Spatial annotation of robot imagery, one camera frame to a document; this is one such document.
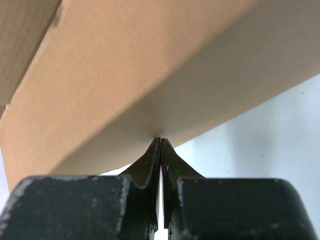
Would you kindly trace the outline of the brown cardboard box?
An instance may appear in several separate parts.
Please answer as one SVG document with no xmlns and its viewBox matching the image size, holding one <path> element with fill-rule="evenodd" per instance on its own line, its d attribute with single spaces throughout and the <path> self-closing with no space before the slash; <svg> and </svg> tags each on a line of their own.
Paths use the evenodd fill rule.
<svg viewBox="0 0 320 240">
<path fill-rule="evenodd" d="M 8 189 L 97 175 L 320 72 L 317 0 L 71 0 L 0 120 Z"/>
</svg>

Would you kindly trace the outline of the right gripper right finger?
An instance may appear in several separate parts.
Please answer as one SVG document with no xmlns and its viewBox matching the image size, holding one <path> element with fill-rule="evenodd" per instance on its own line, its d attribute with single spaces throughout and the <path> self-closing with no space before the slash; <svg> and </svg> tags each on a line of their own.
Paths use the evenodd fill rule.
<svg viewBox="0 0 320 240">
<path fill-rule="evenodd" d="M 315 240 L 293 185 L 279 178 L 206 178 L 161 141 L 164 227 L 170 240 Z"/>
</svg>

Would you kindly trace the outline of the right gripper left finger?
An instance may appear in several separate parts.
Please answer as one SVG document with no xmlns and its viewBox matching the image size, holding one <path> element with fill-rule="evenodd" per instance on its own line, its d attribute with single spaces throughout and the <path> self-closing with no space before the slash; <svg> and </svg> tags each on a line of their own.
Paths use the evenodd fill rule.
<svg viewBox="0 0 320 240">
<path fill-rule="evenodd" d="M 0 216 L 3 240 L 152 240 L 158 230 L 161 140 L 114 176 L 30 176 Z"/>
</svg>

